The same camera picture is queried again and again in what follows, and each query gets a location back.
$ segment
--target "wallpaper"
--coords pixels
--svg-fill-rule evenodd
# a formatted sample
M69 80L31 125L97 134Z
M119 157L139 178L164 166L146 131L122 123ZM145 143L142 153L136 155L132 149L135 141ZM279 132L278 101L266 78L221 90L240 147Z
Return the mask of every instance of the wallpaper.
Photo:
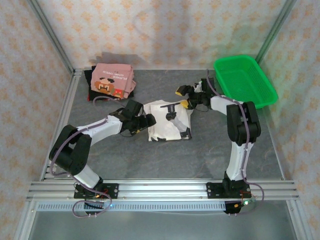
M38 181L70 76L25 0L0 1L0 239Z
M297 181L314 239L320 236L320 4L298 0L264 58L279 100L270 125L285 176Z
M74 68L213 68L255 56L285 0L39 0Z

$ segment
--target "green basket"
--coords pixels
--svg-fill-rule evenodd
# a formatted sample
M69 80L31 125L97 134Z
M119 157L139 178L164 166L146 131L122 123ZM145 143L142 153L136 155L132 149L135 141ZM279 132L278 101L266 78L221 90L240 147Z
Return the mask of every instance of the green basket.
M276 90L254 58L248 55L224 57L216 60L213 67L227 97L254 102L257 109L277 101Z

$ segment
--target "cartoon character print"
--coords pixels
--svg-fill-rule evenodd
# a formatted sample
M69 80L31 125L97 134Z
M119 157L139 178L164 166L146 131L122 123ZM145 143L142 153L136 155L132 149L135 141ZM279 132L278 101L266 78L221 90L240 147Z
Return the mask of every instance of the cartoon character print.
M94 83L94 86L96 87L96 89L98 89L98 91L100 91L103 94L108 94L118 98L123 98L125 91L115 88L115 86L113 85L115 80L111 78L106 79L105 77L100 77L99 79L101 81L96 81Z

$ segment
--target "black mounting plate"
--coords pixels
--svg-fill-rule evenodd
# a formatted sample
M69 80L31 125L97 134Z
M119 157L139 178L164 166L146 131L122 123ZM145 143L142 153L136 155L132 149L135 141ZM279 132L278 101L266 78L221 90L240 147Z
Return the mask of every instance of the black mounting plate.
M208 199L244 199L251 198L250 194L250 186L248 184L244 184L241 188L237 188L236 190L230 190L226 192L222 182L207 182L206 183L206 193Z
M119 194L119 184L118 183L101 183L99 185L99 189L97 191L105 192L108 194L112 199L117 199ZM89 199L94 197L95 194L87 189L85 189L81 185L77 185L76 190L74 191L73 198L75 199ZM106 196L102 195L98 198L95 198L96 200L99 199L107 199Z

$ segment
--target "black cloth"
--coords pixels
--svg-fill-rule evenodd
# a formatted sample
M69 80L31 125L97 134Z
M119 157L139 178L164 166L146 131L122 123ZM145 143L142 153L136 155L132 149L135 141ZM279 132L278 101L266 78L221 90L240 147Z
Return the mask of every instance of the black cloth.
M112 96L112 95L105 94L105 93L102 93L102 92L93 91L91 89L92 72L95 70L95 68L96 68L96 66L92 66L91 70L85 70L84 71L84 76L85 76L86 82L89 85L87 100L88 101L93 101L96 97L100 97L100 96L110 97L110 98L113 98L113 99L120 99L117 96ZM128 96L128 98L132 98L132 97L134 97L134 91L130 92L130 94ZM97 101L98 100L106 100L106 99L105 98L98 98Z

